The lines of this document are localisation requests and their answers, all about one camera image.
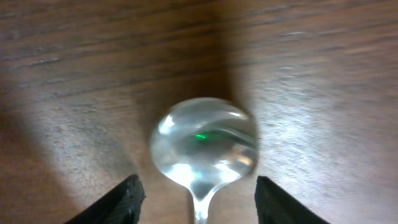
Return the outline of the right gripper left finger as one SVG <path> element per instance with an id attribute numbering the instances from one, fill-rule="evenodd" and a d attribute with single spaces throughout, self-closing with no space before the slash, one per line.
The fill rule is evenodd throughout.
<path id="1" fill-rule="evenodd" d="M 130 175 L 65 224 L 137 224 L 145 197 L 139 176 Z"/>

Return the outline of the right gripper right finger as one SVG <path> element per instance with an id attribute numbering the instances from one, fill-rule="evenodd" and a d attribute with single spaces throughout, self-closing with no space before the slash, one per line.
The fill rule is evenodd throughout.
<path id="1" fill-rule="evenodd" d="M 257 177 L 254 198 L 259 224 L 329 224 L 268 177 Z"/>

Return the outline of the steel spoon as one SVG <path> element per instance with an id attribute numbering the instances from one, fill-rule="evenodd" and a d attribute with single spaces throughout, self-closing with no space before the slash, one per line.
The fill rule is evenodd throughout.
<path id="1" fill-rule="evenodd" d="M 171 107 L 153 129 L 156 168 L 192 196 L 194 222 L 205 224 L 214 195 L 247 176 L 259 159 L 255 119 L 219 98 L 194 98 Z"/>

